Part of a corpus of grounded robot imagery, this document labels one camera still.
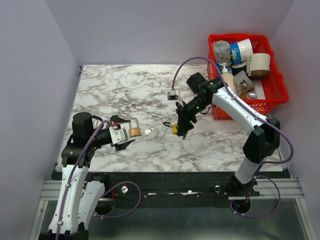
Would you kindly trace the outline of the round brass padlock with keys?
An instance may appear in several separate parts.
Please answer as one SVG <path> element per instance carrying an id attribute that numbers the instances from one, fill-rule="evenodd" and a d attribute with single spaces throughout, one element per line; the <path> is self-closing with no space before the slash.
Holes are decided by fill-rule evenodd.
<path id="1" fill-rule="evenodd" d="M 132 117 L 129 122 L 129 135 L 131 138 L 141 136 L 141 128 L 136 117 Z"/>

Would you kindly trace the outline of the silver keys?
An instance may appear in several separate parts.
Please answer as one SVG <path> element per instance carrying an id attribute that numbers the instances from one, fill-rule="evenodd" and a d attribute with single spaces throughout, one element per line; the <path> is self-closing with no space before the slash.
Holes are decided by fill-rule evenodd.
<path id="1" fill-rule="evenodd" d="M 153 132 L 154 132 L 154 128 L 151 125 L 146 124 L 146 130 L 144 131 L 144 134 L 149 135 L 150 133 L 153 133 Z"/>

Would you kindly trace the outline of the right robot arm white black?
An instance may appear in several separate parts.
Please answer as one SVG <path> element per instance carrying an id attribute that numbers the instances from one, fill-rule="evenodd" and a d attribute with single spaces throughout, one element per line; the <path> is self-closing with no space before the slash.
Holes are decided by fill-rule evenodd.
<path id="1" fill-rule="evenodd" d="M 200 73 L 191 75 L 186 81 L 195 97 L 186 104 L 176 103 L 178 115 L 176 135 L 185 137 L 197 122 L 196 114 L 208 105 L 223 109 L 233 120 L 240 124 L 248 138 L 243 146 L 244 159 L 230 183 L 230 191 L 241 196 L 248 190 L 254 174 L 262 162 L 271 156 L 280 146 L 280 122 L 276 118 L 266 119 L 256 113 L 248 104 L 229 93 L 221 78 L 207 81 Z"/>

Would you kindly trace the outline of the yellow black padlock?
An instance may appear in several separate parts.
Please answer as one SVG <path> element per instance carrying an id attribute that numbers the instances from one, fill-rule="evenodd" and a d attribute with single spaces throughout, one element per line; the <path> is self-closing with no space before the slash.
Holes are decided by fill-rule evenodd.
<path id="1" fill-rule="evenodd" d="M 173 135 L 177 135 L 178 134 L 178 125 L 177 124 L 173 124 L 173 123 L 168 122 L 168 121 L 164 121 L 162 124 L 167 128 L 171 128 L 171 131 L 172 131 Z"/>

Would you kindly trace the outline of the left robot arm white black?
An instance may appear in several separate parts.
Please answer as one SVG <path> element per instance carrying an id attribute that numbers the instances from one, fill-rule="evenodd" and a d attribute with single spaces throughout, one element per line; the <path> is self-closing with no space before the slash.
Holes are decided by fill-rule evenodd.
<path id="1" fill-rule="evenodd" d="M 94 127 L 94 120 L 101 121 Z M 108 219 L 115 204 L 114 187 L 107 173 L 89 173 L 91 160 L 104 145 L 116 151 L 132 141 L 121 125 L 127 120 L 113 115 L 109 120 L 89 112 L 73 116 L 72 134 L 61 152 L 62 176 L 58 201 L 47 232 L 40 240 L 87 240 L 93 216 Z"/>

